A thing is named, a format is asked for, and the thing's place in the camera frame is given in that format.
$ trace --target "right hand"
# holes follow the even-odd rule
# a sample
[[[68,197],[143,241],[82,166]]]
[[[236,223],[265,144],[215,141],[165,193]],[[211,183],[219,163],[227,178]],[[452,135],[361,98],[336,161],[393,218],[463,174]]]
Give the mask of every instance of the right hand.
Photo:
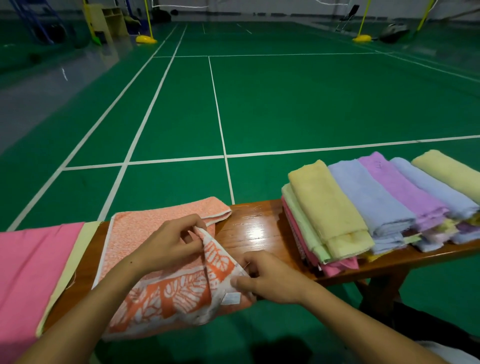
[[[256,277],[232,277],[230,284],[239,291],[252,292],[273,302],[302,303],[309,287],[317,285],[265,250],[246,252],[238,263]]]

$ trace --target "yellow post base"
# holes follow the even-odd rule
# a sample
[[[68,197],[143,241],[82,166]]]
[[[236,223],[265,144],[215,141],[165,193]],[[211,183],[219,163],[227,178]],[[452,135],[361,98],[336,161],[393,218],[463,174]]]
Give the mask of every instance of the yellow post base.
[[[368,34],[362,34],[360,36],[357,36],[356,38],[353,38],[353,41],[356,43],[371,42],[372,37],[369,36]]]
[[[153,39],[151,36],[138,36],[135,38],[137,43],[145,43],[145,44],[155,44],[157,43],[156,39]]]

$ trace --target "stack of towels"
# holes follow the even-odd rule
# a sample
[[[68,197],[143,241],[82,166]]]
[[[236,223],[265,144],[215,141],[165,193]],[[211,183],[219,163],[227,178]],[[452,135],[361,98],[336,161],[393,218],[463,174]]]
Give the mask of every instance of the stack of towels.
[[[438,150],[411,163],[378,152],[318,160],[288,179],[282,203],[300,255],[327,276],[409,243],[429,252],[480,238],[480,172]]]

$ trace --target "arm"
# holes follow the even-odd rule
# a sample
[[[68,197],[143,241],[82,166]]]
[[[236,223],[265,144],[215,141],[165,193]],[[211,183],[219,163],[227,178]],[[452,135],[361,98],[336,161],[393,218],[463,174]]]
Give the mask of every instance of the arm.
[[[87,363],[128,292],[144,275],[196,258],[201,240],[188,230],[206,229],[198,215],[167,221],[121,260],[89,294],[47,331],[17,363]],[[188,244],[180,242],[180,237]]]
[[[234,277],[231,284],[277,303],[301,304],[333,330],[363,363],[445,364],[421,347],[345,303],[327,289],[291,269],[274,255],[248,252],[239,263],[256,278]]]

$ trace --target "left hand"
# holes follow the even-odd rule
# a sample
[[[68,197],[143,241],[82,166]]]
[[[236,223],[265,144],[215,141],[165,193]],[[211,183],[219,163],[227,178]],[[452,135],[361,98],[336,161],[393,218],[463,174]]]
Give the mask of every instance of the left hand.
[[[193,226],[207,229],[197,214],[165,221],[133,253],[125,259],[136,265],[142,276],[195,258],[203,251],[202,240],[193,240],[188,231]]]

